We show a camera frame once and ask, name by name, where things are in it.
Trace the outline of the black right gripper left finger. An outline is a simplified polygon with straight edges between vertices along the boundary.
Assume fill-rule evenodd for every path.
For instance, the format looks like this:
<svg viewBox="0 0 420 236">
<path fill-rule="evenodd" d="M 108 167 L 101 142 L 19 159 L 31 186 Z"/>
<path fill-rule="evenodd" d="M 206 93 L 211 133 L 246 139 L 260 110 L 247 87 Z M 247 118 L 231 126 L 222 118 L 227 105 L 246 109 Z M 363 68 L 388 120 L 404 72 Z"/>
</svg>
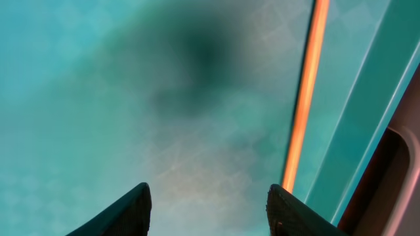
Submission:
<svg viewBox="0 0 420 236">
<path fill-rule="evenodd" d="M 151 210 L 150 188 L 143 182 L 68 236 L 147 236 Z"/>
</svg>

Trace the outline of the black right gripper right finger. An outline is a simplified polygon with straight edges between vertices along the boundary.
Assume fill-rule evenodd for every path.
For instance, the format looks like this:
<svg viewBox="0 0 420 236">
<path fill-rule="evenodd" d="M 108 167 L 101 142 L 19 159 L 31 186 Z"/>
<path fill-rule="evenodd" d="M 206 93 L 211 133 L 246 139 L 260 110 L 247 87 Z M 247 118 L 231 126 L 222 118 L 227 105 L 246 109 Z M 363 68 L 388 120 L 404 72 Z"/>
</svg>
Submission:
<svg viewBox="0 0 420 236">
<path fill-rule="evenodd" d="M 266 213 L 270 236 L 345 236 L 278 184 L 268 191 Z"/>
</svg>

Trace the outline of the wooden chopstick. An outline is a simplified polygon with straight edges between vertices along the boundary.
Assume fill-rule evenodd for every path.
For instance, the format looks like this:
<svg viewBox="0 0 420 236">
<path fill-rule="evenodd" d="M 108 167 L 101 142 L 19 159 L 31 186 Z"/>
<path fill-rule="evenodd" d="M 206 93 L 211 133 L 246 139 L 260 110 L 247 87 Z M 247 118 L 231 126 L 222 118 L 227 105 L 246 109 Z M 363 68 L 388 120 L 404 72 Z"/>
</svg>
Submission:
<svg viewBox="0 0 420 236">
<path fill-rule="evenodd" d="M 329 0 L 315 0 L 301 70 L 301 82 L 295 108 L 293 128 L 289 140 L 282 187 L 293 192 L 299 167 L 306 127 L 310 114 L 314 85 L 320 63 L 324 33 L 329 12 Z"/>
</svg>

